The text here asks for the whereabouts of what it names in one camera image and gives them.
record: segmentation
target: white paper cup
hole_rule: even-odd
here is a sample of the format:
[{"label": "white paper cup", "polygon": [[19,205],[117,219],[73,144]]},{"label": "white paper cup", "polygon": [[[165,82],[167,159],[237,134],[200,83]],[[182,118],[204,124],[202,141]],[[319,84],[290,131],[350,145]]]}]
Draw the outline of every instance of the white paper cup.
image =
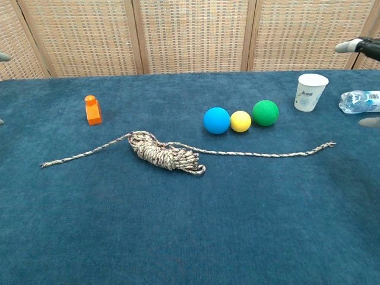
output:
[{"label": "white paper cup", "polygon": [[324,76],[313,73],[302,74],[298,78],[295,108],[303,112],[313,111],[327,84],[328,79]]}]

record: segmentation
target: water bottle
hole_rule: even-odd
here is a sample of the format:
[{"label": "water bottle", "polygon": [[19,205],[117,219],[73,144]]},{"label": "water bottle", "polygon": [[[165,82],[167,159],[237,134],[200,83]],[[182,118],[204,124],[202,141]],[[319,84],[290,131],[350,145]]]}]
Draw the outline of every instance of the water bottle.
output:
[{"label": "water bottle", "polygon": [[346,114],[380,112],[380,91],[354,90],[340,98],[339,108]]}]

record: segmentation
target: rope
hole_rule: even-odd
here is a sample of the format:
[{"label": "rope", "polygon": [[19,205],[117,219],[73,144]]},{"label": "rope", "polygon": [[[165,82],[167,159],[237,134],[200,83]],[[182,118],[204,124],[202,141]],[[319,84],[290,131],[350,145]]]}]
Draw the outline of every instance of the rope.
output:
[{"label": "rope", "polygon": [[129,144],[133,148],[133,151],[137,153],[137,156],[141,159],[169,170],[180,169],[185,172],[200,175],[206,171],[206,167],[203,164],[198,164],[199,153],[214,154],[220,156],[257,156],[257,157],[293,157],[293,156],[310,156],[318,151],[333,147],[336,145],[334,142],[327,142],[314,148],[311,151],[300,153],[286,153],[286,154],[264,154],[264,153],[241,153],[234,151],[213,151],[202,150],[200,148],[191,147],[180,142],[160,142],[157,138],[145,131],[129,132],[122,137],[119,137],[107,144],[97,147],[93,150],[85,153],[77,154],[76,156],[67,157],[65,159],[54,160],[41,164],[41,167],[48,167],[54,164],[69,162],[73,159],[79,159],[80,157],[89,156],[97,151],[100,151],[106,147],[116,144],[119,141],[128,139]]}]

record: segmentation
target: foam ball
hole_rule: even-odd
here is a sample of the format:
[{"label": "foam ball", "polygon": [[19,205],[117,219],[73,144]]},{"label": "foam ball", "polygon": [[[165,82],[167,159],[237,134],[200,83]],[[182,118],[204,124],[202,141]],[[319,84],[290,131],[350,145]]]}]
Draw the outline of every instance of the foam ball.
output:
[{"label": "foam ball", "polygon": [[252,109],[254,122],[261,126],[270,126],[277,121],[280,112],[277,105],[270,100],[262,100],[255,104]]},{"label": "foam ball", "polygon": [[203,125],[208,132],[214,135],[222,134],[230,126],[230,115],[223,108],[211,108],[204,114]]},{"label": "foam ball", "polygon": [[251,116],[244,111],[236,111],[231,115],[231,129],[235,132],[245,132],[251,126]]}]

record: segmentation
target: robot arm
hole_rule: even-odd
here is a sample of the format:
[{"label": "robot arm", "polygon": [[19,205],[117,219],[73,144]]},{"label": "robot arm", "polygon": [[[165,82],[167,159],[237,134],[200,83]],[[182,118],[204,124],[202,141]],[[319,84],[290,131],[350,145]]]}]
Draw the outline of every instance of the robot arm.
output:
[{"label": "robot arm", "polygon": [[362,52],[367,57],[380,61],[380,39],[357,37],[335,46],[336,52]]}]

